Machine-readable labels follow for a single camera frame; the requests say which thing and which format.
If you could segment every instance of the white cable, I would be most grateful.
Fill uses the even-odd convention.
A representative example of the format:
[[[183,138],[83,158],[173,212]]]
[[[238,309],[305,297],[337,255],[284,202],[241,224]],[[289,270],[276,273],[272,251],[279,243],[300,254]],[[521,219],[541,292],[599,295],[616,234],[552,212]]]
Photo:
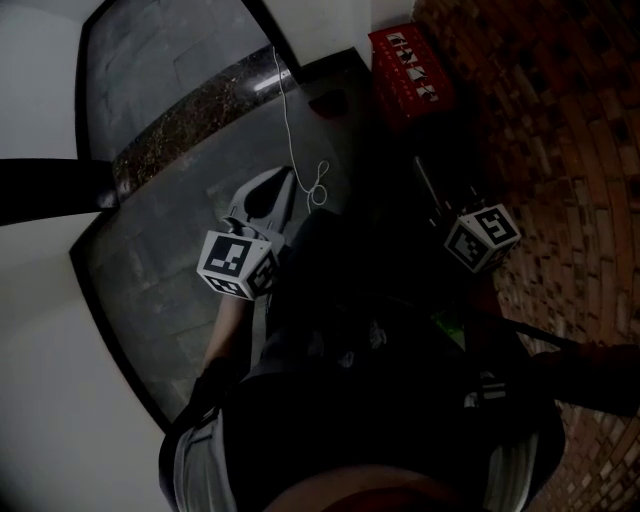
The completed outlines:
[[[289,154],[291,155],[291,163],[293,164],[293,171],[296,173],[296,179],[298,180],[298,185],[300,185],[300,188],[303,190],[303,192],[307,194],[307,209],[309,210],[309,213],[311,213],[311,203],[313,203],[316,206],[322,206],[324,203],[327,202],[327,198],[329,197],[329,193],[327,192],[327,187],[325,187],[324,185],[321,185],[320,180],[325,174],[327,174],[327,172],[329,172],[330,164],[327,160],[322,160],[318,164],[318,177],[316,178],[316,181],[313,184],[313,187],[311,187],[309,190],[304,188],[304,185],[300,180],[300,173],[298,172],[296,159],[293,156],[293,142],[291,141],[291,128],[289,128],[289,119],[287,116],[287,96],[285,95],[284,88],[282,87],[282,73],[280,73],[280,64],[278,63],[278,57],[276,56],[275,46],[273,47],[273,60],[275,61],[276,67],[278,68],[278,81],[280,83],[280,92],[282,93],[282,104],[284,105],[284,124],[287,127],[287,136],[289,138]],[[316,194],[316,191],[318,190],[324,193],[322,201],[316,201],[315,194]]]

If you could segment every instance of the gray tile floor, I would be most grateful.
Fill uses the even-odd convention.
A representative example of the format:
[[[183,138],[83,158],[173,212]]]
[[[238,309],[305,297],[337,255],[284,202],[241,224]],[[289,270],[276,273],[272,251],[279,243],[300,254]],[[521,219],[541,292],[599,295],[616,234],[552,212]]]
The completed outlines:
[[[118,0],[87,58],[95,159],[113,159],[169,107],[269,44],[241,0]]]
[[[343,87],[346,116],[324,120],[309,99]],[[349,177],[358,143],[342,140],[369,126],[363,84],[349,73],[287,94],[289,120],[302,180],[310,186],[318,162],[326,208],[340,212],[350,195]],[[102,306],[136,372],[162,410],[175,418],[201,368],[220,296],[195,267],[208,230],[220,226],[237,190],[258,173],[290,163],[279,97],[236,120],[192,148],[136,192],[87,247],[87,265]],[[289,240],[307,216],[298,189]],[[254,321],[253,357],[264,343],[264,303]]]

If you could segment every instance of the forearm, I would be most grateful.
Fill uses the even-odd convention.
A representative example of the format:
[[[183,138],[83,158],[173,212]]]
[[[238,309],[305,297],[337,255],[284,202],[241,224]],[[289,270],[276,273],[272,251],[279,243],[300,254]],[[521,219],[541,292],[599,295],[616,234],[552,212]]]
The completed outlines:
[[[254,303],[225,295],[204,357],[204,368],[217,357],[240,360],[251,356],[251,326]]]

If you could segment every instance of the brown granite threshold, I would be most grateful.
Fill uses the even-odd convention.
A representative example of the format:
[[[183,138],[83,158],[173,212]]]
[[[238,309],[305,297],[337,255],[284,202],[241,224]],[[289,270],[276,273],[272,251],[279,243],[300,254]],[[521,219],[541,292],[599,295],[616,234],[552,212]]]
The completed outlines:
[[[173,160],[239,117],[280,94],[277,81],[255,87],[277,76],[273,48],[267,46],[229,66],[182,98],[149,125],[113,162],[120,201],[156,176]],[[278,57],[281,71],[287,68]],[[288,76],[285,91],[296,87]]]

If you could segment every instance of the red box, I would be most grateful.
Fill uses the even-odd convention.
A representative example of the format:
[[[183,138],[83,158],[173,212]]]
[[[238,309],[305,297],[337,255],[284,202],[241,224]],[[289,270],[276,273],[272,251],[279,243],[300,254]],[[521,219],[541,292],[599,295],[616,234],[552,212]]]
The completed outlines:
[[[369,34],[374,94],[395,130],[456,105],[451,80],[415,23]]]

